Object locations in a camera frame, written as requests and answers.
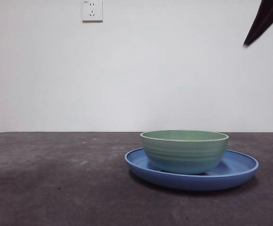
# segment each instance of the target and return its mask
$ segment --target dark fabric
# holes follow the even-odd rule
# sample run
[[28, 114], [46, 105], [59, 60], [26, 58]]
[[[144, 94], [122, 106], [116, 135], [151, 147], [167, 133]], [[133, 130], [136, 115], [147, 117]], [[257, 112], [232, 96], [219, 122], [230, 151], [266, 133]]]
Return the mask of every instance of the dark fabric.
[[257, 16], [244, 41], [249, 46], [273, 24], [273, 0], [262, 0]]
[[228, 133], [256, 176], [225, 191], [184, 192], [129, 172], [139, 133], [0, 133], [0, 226], [273, 226], [273, 133]]

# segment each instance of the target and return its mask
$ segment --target electrical outlet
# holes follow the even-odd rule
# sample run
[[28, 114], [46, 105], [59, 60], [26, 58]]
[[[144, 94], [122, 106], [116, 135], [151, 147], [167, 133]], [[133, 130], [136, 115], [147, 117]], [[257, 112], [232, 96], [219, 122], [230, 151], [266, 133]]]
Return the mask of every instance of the electrical outlet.
[[83, 0], [82, 20], [103, 21], [103, 0]]

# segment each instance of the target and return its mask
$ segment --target green bowl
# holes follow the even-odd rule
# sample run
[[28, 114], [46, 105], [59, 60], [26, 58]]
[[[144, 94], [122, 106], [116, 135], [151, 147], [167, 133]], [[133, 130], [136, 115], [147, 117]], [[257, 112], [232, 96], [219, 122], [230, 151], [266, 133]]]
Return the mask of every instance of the green bowl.
[[161, 170], [200, 174], [222, 159], [229, 136], [195, 130], [159, 130], [141, 133], [148, 159]]

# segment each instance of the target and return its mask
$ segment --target white wall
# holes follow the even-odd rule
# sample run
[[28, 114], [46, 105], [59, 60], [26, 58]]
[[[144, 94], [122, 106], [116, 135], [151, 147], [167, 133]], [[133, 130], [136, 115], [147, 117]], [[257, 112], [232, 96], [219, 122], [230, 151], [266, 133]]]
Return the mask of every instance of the white wall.
[[0, 132], [273, 131], [260, 0], [0, 0]]

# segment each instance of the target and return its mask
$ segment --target plate rim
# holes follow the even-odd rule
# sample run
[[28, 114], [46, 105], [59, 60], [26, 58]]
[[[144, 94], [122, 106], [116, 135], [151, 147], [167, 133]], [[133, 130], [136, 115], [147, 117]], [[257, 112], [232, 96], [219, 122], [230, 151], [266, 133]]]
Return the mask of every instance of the plate rim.
[[179, 177], [187, 177], [187, 178], [224, 178], [224, 177], [233, 177], [233, 176], [239, 176], [239, 175], [244, 175], [244, 174], [248, 174], [248, 173], [251, 173], [251, 172], [254, 172], [258, 169], [259, 167], [259, 163], [258, 161], [251, 157], [250, 155], [248, 154], [244, 154], [244, 153], [241, 153], [241, 152], [236, 152], [236, 151], [233, 151], [233, 150], [229, 150], [229, 149], [226, 149], [226, 151], [229, 151], [229, 152], [233, 152], [235, 154], [240, 154], [240, 155], [243, 155], [245, 157], [248, 157], [250, 158], [251, 160], [253, 160], [256, 165], [249, 169], [249, 170], [246, 170], [244, 172], [240, 172], [240, 173], [232, 173], [232, 174], [227, 174], [227, 175], [190, 175], [190, 174], [177, 174], [177, 173], [168, 173], [168, 172], [161, 172], [161, 171], [157, 171], [157, 170], [153, 170], [153, 169], [145, 169], [145, 168], [142, 168], [142, 167], [139, 167], [137, 165], [135, 165], [134, 163], [132, 163], [130, 160], [128, 160], [128, 155], [133, 153], [133, 152], [136, 152], [136, 151], [140, 151], [144, 149], [143, 147], [140, 147], [140, 148], [136, 148], [136, 149], [133, 149], [129, 152], [127, 152], [124, 156], [126, 162], [134, 167], [137, 167], [139, 169], [142, 169], [142, 170], [147, 170], [147, 171], [151, 171], [151, 172], [154, 172], [154, 173], [160, 173], [160, 174], [164, 174], [164, 175], [170, 175], [170, 176], [179, 176]]

